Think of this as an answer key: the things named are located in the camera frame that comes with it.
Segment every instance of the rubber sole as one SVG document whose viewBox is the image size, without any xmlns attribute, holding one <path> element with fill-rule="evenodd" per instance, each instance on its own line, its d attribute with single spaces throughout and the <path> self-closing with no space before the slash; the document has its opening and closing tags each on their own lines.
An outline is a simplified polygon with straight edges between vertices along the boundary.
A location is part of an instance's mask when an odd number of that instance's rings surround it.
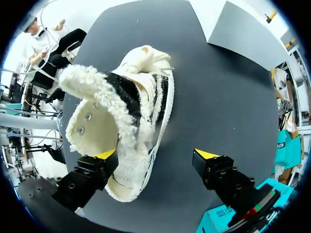
<svg viewBox="0 0 311 233">
<path fill-rule="evenodd" d="M 174 100 L 174 92 L 175 92 L 175 84 L 174 84 L 174 77 L 173 77 L 173 73 L 171 71 L 168 71 L 168 92 L 167 92 L 167 98 L 166 98 L 166 105 L 165 105 L 165 112 L 164 112 L 164 116 L 163 116 L 163 120 L 162 120 L 162 125 L 161 125 L 161 129 L 160 129 L 160 133 L 159 133 L 159 137 L 157 139 L 157 142 L 155 144 L 155 146 L 153 147 L 153 149 L 151 150 L 151 152 L 149 153 L 149 156 L 151 157 L 150 160 L 150 165 L 148 168 L 148 171 L 146 173 L 146 177 L 144 182 L 142 183 L 141 186 L 141 191 L 146 187 L 150 176 L 151 176 L 151 172 L 152 172 L 152 168 L 156 159 L 156 153 L 157 150 L 159 149 L 164 131 L 166 129 L 166 126 L 169 122 L 170 116 L 171 116 L 171 112 L 172 112 L 172 108 L 173 108 L 173 100 Z"/>
</svg>

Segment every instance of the man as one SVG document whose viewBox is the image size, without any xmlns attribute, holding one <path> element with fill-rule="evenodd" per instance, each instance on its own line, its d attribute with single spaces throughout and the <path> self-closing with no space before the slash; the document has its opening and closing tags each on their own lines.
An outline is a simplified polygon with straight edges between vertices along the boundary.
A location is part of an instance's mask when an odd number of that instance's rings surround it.
<svg viewBox="0 0 311 233">
<path fill-rule="evenodd" d="M 62 57 L 62 53 L 67 47 L 73 43 L 79 41 L 83 42 L 86 32 L 81 29 L 76 29 L 63 38 L 55 31 L 61 31 L 64 27 L 65 20 L 59 22 L 59 24 L 53 28 L 43 29 L 42 26 L 38 26 L 37 18 L 25 29 L 25 33 L 31 34 L 31 40 L 26 48 L 27 58 L 32 65 L 37 65 L 42 59 L 45 60 L 49 48 L 51 53 L 48 62 L 61 69 L 70 64 L 70 61 L 66 57 Z"/>
</svg>

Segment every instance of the shoe eyelet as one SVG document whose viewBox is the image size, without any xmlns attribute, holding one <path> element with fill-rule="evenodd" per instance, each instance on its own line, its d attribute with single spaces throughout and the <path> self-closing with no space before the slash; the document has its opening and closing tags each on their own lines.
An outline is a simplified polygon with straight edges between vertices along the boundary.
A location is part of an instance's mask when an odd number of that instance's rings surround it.
<svg viewBox="0 0 311 233">
<path fill-rule="evenodd" d="M 95 110 L 97 110 L 97 109 L 98 109 L 98 106 L 97 106 L 97 104 L 96 104 L 96 103 L 94 103 L 94 104 L 93 104 L 93 108 L 94 108 Z"/>
<path fill-rule="evenodd" d="M 83 134 L 84 134 L 84 131 L 85 131 L 85 129 L 84 129 L 83 126 L 80 126 L 80 127 L 77 129 L 77 133 L 78 133 L 79 135 L 83 135 Z"/>
<path fill-rule="evenodd" d="M 85 120 L 91 120 L 92 119 L 92 113 L 87 113 L 85 116 Z"/>
</svg>

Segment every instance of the fuzzy white sneaker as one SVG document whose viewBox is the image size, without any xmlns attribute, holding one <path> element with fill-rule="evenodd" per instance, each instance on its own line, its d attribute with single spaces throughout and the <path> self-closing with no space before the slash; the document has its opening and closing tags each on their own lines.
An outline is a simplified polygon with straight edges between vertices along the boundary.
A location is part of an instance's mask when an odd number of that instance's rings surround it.
<svg viewBox="0 0 311 233">
<path fill-rule="evenodd" d="M 170 56 L 150 46 L 130 51 L 109 74 L 71 65 L 61 88 L 83 100 L 73 113 L 66 137 L 73 150 L 95 155 L 116 149 L 119 166 L 107 192 L 133 201 L 147 185 L 173 107 Z"/>
</svg>

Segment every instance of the dark gray tabletop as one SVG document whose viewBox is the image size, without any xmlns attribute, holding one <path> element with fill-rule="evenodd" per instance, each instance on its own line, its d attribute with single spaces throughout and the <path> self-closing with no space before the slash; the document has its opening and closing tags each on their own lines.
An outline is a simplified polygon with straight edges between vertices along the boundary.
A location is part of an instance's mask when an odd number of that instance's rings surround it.
<svg viewBox="0 0 311 233">
<path fill-rule="evenodd" d="M 137 1 L 104 11 L 75 63 L 111 71 L 142 45 L 167 52 L 175 67 L 173 111 L 151 178 L 130 203 L 97 191 L 84 213 L 90 221 L 127 232 L 191 233 L 206 209 L 222 204 L 192 167 L 193 149 L 227 154 L 256 184 L 264 181 L 276 153 L 276 94 L 265 69 L 207 44 L 190 3 L 182 0 Z M 66 95 L 64 126 L 77 103 Z M 69 151 L 66 140 L 64 149 L 72 171 L 80 155 Z"/>
</svg>

